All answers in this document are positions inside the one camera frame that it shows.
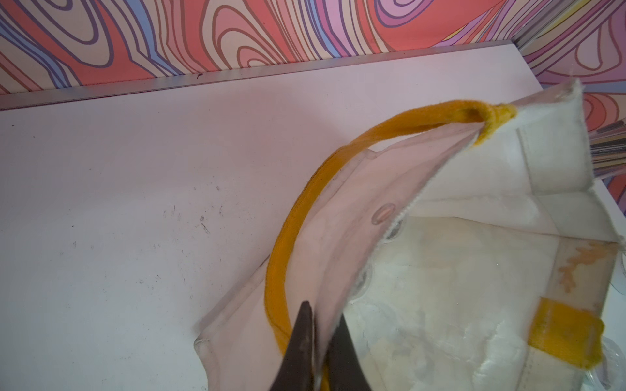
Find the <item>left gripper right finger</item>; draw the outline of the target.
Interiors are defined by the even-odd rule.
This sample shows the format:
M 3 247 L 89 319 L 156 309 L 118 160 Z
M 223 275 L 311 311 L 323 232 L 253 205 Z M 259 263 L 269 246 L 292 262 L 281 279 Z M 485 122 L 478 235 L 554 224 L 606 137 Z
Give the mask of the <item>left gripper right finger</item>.
M 360 366 L 347 321 L 342 316 L 326 355 L 329 389 L 332 391 L 371 391 Z

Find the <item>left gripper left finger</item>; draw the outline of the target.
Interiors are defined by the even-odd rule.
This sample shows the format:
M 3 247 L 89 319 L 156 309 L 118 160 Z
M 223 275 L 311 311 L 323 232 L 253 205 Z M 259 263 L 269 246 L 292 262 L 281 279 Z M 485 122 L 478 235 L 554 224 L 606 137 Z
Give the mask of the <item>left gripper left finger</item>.
M 270 391 L 310 391 L 313 376 L 314 319 L 311 305 L 304 301 L 298 311 L 285 356 Z

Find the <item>white canvas bag yellow handles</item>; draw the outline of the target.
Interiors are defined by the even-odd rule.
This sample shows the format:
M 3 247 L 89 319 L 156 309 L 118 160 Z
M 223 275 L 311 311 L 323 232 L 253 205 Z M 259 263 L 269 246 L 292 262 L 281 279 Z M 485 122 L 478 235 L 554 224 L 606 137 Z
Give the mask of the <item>white canvas bag yellow handles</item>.
M 579 80 L 412 109 L 319 167 L 194 348 L 209 389 L 269 390 L 308 301 L 313 390 L 342 316 L 372 390 L 580 390 L 623 248 Z

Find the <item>pencil holder with pencils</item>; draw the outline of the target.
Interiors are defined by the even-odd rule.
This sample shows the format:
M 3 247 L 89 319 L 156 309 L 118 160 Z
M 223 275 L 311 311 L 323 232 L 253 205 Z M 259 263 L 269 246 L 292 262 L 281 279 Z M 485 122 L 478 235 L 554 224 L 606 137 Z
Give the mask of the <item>pencil holder with pencils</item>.
M 589 133 L 593 173 L 607 179 L 625 173 L 625 119 Z

